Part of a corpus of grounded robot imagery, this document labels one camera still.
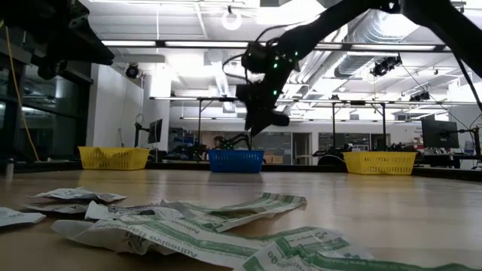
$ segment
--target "computer monitor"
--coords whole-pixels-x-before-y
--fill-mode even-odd
[[[439,120],[422,120],[425,148],[459,148],[457,123]]]
[[[149,138],[148,143],[156,143],[160,141],[160,131],[162,130],[163,120],[156,120],[149,124]]]

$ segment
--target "table surface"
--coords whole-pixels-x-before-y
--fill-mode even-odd
[[[199,200],[225,206],[263,192],[305,196],[307,207],[231,230],[262,236],[303,226],[344,232],[376,259],[482,268],[482,186],[412,176],[344,173],[220,174],[202,171],[70,171],[0,179],[0,206],[21,209],[28,196],[60,187],[85,187],[128,196],[121,205],[162,199]],[[1,270],[225,270],[181,254],[116,254],[71,242],[50,226],[62,215],[31,227],[0,229]]]

